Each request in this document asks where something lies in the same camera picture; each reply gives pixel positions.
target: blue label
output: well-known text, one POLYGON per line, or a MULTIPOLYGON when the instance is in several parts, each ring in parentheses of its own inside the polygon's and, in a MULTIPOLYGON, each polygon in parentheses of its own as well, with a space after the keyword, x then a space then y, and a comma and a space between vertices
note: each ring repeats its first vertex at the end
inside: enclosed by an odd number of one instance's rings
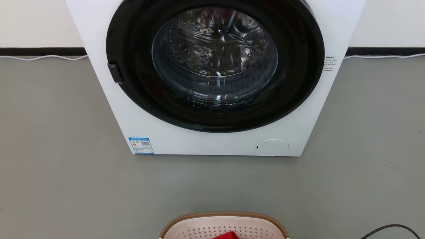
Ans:
POLYGON ((149 138, 128 138, 135 154, 155 154, 149 138))

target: white laundry basket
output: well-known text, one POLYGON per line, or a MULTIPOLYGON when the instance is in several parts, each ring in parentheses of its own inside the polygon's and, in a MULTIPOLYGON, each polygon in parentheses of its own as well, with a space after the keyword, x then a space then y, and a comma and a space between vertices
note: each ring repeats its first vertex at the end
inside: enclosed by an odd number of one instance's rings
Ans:
POLYGON ((161 239, 212 239, 234 231, 239 239, 289 239, 274 218, 245 212, 205 212, 179 216, 162 230, 161 239))

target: white cable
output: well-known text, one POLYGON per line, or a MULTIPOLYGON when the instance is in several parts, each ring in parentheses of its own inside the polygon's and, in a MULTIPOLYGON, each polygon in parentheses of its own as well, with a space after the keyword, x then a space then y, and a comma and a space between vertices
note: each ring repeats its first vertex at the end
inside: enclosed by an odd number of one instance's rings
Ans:
MULTIPOLYGON (((363 58, 363 59, 382 59, 382 58, 411 58, 411 57, 421 57, 421 56, 425 56, 425 53, 423 54, 416 54, 416 55, 410 55, 410 56, 348 56, 348 57, 344 57, 345 59, 349 59, 349 58, 363 58)), ((30 58, 30 59, 25 59, 25 58, 19 58, 19 57, 12 57, 12 56, 0 56, 0 58, 12 58, 12 59, 17 59, 17 60, 23 60, 23 61, 33 61, 33 60, 40 60, 43 58, 48 58, 48 57, 56 57, 56 58, 61 58, 61 59, 65 59, 65 60, 70 60, 70 61, 76 61, 76 60, 81 60, 83 58, 88 57, 88 55, 82 56, 82 57, 78 57, 78 58, 68 58, 68 57, 62 57, 62 56, 57 56, 57 55, 48 55, 48 56, 42 56, 42 57, 36 57, 36 58, 30 58)))
POLYGON ((421 56, 425 56, 425 53, 410 55, 410 56, 349 56, 349 57, 344 57, 344 60, 353 58, 353 57, 363 58, 363 59, 382 59, 382 58, 411 58, 411 57, 421 57, 421 56))
POLYGON ((56 58, 61 58, 61 59, 65 59, 65 60, 70 60, 70 61, 76 61, 76 60, 81 60, 83 58, 88 57, 88 55, 82 56, 82 57, 78 57, 78 58, 68 58, 68 57, 62 57, 62 56, 57 56, 57 55, 48 55, 48 56, 42 56, 42 57, 36 57, 36 58, 30 58, 30 59, 25 59, 25 58, 19 58, 19 57, 11 57, 11 56, 0 56, 0 58, 12 58, 12 59, 17 59, 17 60, 24 60, 24 61, 33 61, 33 60, 40 60, 43 58, 48 58, 48 57, 56 57, 56 58))

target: red cloth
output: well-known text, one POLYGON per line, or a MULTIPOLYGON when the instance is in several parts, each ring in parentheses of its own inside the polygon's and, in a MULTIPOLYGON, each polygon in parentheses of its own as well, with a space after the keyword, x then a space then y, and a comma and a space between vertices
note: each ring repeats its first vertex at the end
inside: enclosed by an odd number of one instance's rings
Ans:
POLYGON ((214 239, 239 239, 239 237, 236 235, 234 231, 230 231, 223 235, 219 235, 218 237, 215 237, 214 239))

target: white washing machine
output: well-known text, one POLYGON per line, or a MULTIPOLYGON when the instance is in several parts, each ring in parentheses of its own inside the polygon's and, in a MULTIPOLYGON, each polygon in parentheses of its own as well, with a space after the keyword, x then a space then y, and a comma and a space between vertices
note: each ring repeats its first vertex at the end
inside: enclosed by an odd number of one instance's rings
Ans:
POLYGON ((366 0, 67 0, 133 154, 300 156, 366 0))

